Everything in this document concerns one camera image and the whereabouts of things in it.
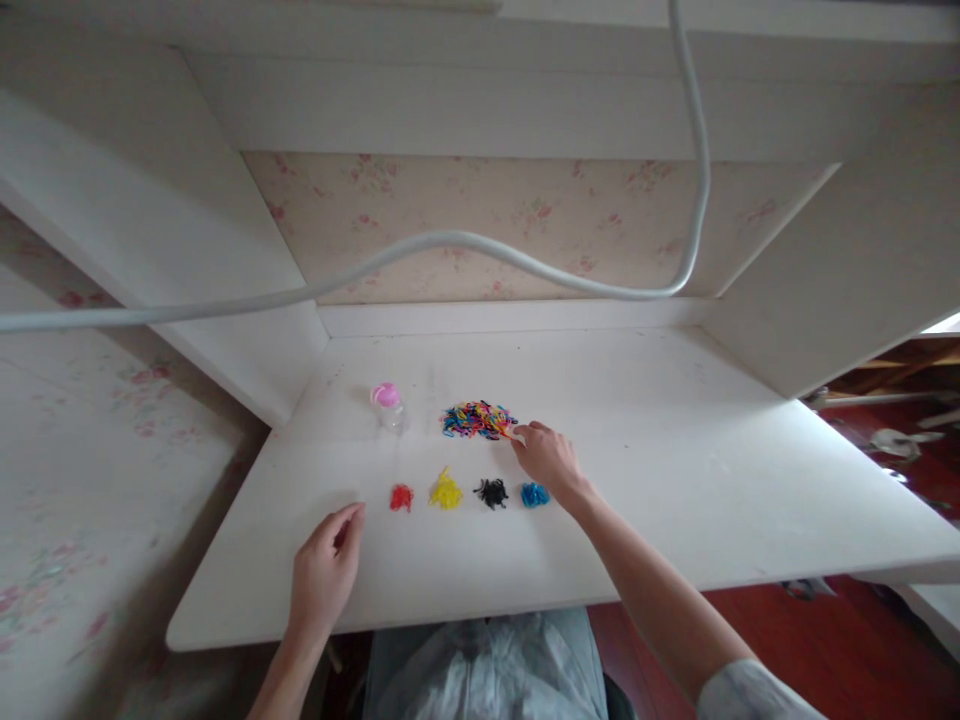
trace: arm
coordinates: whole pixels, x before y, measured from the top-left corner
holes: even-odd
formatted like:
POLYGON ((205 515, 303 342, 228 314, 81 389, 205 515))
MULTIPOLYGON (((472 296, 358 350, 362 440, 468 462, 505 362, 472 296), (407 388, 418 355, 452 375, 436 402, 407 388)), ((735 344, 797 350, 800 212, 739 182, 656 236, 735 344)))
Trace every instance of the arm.
POLYGON ((363 503, 331 513, 297 552, 290 620, 247 720, 300 717, 307 689, 357 578, 363 503))
POLYGON ((538 422, 514 434, 526 441, 512 441, 521 467, 583 528, 634 625, 692 702, 725 665, 756 659, 720 613, 600 497, 569 440, 538 422))

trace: left hand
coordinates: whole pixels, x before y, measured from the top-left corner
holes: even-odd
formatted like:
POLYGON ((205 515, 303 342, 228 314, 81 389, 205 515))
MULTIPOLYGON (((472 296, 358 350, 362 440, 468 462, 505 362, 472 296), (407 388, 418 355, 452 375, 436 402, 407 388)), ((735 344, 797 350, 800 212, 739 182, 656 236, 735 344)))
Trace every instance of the left hand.
POLYGON ((364 503, 330 513, 297 552, 288 633, 298 642, 322 645, 343 612, 357 579, 365 514, 364 503))

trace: floral wallpaper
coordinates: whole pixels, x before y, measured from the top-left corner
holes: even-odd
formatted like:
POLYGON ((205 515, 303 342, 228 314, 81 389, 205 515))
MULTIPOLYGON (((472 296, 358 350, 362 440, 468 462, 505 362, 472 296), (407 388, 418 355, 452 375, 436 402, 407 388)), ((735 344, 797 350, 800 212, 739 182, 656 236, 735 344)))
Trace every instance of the floral wallpaper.
MULTIPOLYGON (((0 307, 115 304, 0 208, 0 307)), ((0 337, 0 401, 0 714, 222 709, 163 635, 267 427, 148 328, 0 337)))
MULTIPOLYGON (((692 162, 249 152, 244 158, 308 281, 408 235, 462 229, 601 282, 665 285, 696 189, 692 162)), ((720 293, 818 182, 809 164, 715 163, 685 294, 720 293)), ((406 258, 324 304, 579 297, 465 250, 406 258)))

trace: pink cap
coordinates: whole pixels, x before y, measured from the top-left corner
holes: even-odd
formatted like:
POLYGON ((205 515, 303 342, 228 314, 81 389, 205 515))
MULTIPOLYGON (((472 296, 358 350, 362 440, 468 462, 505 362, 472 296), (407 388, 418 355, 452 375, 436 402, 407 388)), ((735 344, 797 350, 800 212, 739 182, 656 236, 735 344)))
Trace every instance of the pink cap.
POLYGON ((370 403, 375 402, 383 407, 393 407, 400 402, 400 391, 393 383, 381 383, 370 391, 370 403))

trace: white desk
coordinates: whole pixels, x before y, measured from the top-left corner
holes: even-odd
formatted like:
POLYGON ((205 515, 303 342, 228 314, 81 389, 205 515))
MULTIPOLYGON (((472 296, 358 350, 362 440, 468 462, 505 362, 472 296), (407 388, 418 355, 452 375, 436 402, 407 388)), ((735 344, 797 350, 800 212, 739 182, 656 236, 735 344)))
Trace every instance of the white desk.
POLYGON ((574 522, 555 503, 522 506, 506 442, 441 434, 447 407, 481 399, 568 434, 607 499, 703 590, 960 557, 960 533, 700 330, 336 338, 247 477, 170 647, 279 638, 294 552, 353 500, 366 533, 338 632, 615 599, 574 522), (383 381, 404 395, 403 437, 367 404, 383 381), (464 499, 444 512, 427 500, 446 465, 464 499), (505 480, 507 510, 472 494, 485 477, 505 480), (416 491, 409 515, 389 510, 398 482, 416 491))

